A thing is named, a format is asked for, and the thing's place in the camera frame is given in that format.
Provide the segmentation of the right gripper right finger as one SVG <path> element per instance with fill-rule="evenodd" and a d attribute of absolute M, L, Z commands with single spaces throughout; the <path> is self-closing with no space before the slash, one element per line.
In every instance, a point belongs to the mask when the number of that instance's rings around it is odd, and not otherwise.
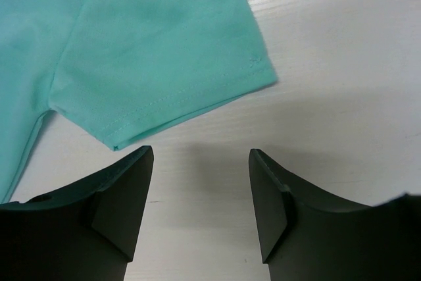
<path fill-rule="evenodd" d="M 327 192 L 260 149 L 249 178 L 272 280 L 419 280 L 420 197 L 367 206 Z"/>

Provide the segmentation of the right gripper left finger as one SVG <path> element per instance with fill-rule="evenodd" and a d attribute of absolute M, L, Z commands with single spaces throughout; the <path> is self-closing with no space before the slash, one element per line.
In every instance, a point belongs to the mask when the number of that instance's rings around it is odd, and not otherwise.
<path fill-rule="evenodd" d="M 2 280 L 123 280 L 134 259 L 154 155 L 121 160 L 27 202 L 1 205 Z"/>

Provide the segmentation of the teal t shirt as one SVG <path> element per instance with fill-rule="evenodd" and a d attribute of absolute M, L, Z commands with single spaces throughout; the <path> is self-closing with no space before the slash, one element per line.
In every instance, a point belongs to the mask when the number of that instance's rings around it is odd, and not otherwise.
<path fill-rule="evenodd" d="M 116 151 L 276 80 L 247 0 L 1 0 L 1 201 L 50 111 Z"/>

